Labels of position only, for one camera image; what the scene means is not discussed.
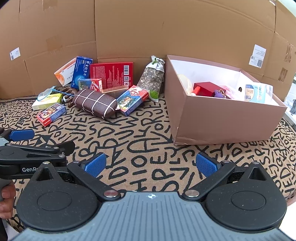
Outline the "left hand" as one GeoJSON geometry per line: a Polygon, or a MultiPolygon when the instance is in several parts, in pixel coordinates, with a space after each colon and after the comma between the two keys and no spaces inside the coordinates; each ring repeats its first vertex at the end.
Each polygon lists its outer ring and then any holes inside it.
{"type": "Polygon", "coordinates": [[[2,219],[9,219],[13,216],[14,198],[16,196],[16,188],[13,181],[1,190],[3,201],[0,204],[0,216],[2,219]]]}

